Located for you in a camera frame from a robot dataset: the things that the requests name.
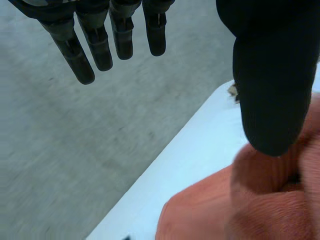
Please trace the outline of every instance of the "hand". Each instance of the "hand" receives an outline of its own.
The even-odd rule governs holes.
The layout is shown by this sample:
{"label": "hand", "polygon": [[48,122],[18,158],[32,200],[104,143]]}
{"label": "hand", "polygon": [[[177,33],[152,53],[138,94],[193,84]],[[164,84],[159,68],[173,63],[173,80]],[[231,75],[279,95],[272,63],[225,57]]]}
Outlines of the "hand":
{"label": "hand", "polygon": [[320,1],[251,2],[216,1],[236,36],[233,75],[245,134],[256,150],[280,156],[296,141],[309,108],[320,53]]}
{"label": "hand", "polygon": [[51,34],[73,73],[82,84],[90,84],[95,74],[74,31],[76,13],[95,65],[100,71],[113,67],[105,20],[109,12],[117,55],[122,60],[133,55],[132,15],[143,7],[151,54],[166,50],[166,11],[175,0],[9,0],[27,17],[37,19]]}

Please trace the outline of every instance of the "concrete floor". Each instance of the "concrete floor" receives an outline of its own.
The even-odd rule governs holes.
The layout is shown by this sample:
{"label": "concrete floor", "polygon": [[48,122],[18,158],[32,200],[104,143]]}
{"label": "concrete floor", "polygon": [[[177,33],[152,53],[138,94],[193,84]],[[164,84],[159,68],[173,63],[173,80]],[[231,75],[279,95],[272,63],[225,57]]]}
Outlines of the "concrete floor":
{"label": "concrete floor", "polygon": [[[0,12],[0,238],[83,239],[232,79],[234,37],[214,1],[179,0],[167,13],[165,55],[150,54],[139,9],[134,56],[121,61],[108,17],[113,68],[94,67],[95,83],[84,86],[36,20],[8,1]],[[75,30],[93,66],[78,23]]]}

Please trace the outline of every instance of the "robotic hand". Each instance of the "robotic hand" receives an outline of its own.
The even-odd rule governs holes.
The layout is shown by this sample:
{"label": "robotic hand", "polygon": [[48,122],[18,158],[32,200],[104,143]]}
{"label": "robotic hand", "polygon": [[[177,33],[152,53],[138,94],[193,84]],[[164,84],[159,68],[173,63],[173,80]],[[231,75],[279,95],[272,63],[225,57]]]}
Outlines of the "robotic hand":
{"label": "robotic hand", "polygon": [[[75,34],[74,12],[96,66],[107,71],[113,65],[104,26],[108,12],[117,55],[129,59],[131,17],[142,1],[150,51],[160,56],[166,50],[166,11],[175,0],[9,1],[40,21],[77,79],[90,84],[95,75]],[[216,0],[216,6],[236,37],[233,77],[244,132],[255,149],[280,156],[298,138],[311,101],[320,53],[320,0]]]}
{"label": "robotic hand", "polygon": [[51,34],[80,83],[87,85],[95,74],[74,31],[74,12],[100,71],[113,66],[105,20],[109,12],[117,55],[122,60],[133,55],[132,15],[143,7],[151,54],[166,50],[166,11],[175,0],[9,0],[27,17],[37,19]]}

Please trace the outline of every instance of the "white table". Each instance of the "white table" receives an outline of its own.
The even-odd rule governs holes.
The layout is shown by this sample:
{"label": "white table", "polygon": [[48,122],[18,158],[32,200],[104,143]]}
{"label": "white table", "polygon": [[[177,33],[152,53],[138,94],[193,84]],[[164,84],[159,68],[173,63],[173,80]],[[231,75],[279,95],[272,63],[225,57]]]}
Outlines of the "white table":
{"label": "white table", "polygon": [[[176,193],[230,165],[247,143],[239,104],[220,86],[166,146],[88,240],[154,240],[164,204]],[[320,92],[320,63],[313,85]]]}

